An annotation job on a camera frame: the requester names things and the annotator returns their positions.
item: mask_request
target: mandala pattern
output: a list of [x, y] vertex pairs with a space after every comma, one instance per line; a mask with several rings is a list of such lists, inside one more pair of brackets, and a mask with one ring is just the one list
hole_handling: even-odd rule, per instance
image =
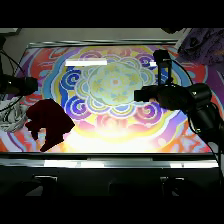
[[[209, 152], [190, 131], [181, 111], [134, 101], [134, 90], [157, 82], [157, 67], [149, 66], [157, 49], [168, 50], [173, 59], [177, 56], [172, 46], [155, 45], [28, 49], [21, 65], [27, 74], [38, 79], [39, 89], [27, 96], [24, 104], [52, 98], [75, 123], [73, 130], [64, 135], [65, 141], [49, 152]], [[65, 67], [66, 59], [78, 58], [106, 58], [108, 65]], [[183, 65], [194, 82], [206, 82], [211, 87], [212, 101], [223, 114], [221, 76], [204, 66]], [[172, 77], [176, 84], [190, 85], [176, 64]], [[166, 79], [167, 71], [163, 69], [162, 81]], [[16, 133], [1, 133], [1, 151], [38, 152], [44, 138], [44, 129], [36, 142], [26, 127]]]

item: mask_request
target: dark red fabric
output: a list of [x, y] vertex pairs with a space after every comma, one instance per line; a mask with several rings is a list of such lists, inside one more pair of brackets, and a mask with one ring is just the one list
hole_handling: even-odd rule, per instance
[[63, 142], [63, 134], [70, 132], [75, 126], [63, 108], [52, 99], [38, 101], [29, 107], [26, 115], [32, 121], [25, 126], [31, 131], [34, 140], [38, 139], [40, 129], [46, 128], [45, 144], [40, 149], [41, 152]]

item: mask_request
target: crumpled cloth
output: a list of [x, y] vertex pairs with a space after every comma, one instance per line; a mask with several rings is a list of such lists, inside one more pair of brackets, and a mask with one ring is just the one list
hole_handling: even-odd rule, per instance
[[[11, 100], [0, 102], [0, 110], [12, 105], [19, 97], [13, 97]], [[27, 120], [26, 111], [28, 106], [20, 104], [24, 100], [21, 98], [14, 106], [0, 112], [0, 129], [5, 132], [15, 132], [24, 126]]]
[[63, 134], [70, 132], [75, 126], [72, 119], [53, 99], [38, 101], [29, 107], [26, 115], [31, 121], [26, 123], [25, 126], [31, 131], [34, 140], [38, 139], [40, 129], [46, 128], [45, 144], [40, 149], [41, 152], [46, 152], [63, 142]]
[[202, 65], [224, 62], [224, 28], [193, 28], [178, 49], [185, 61]]

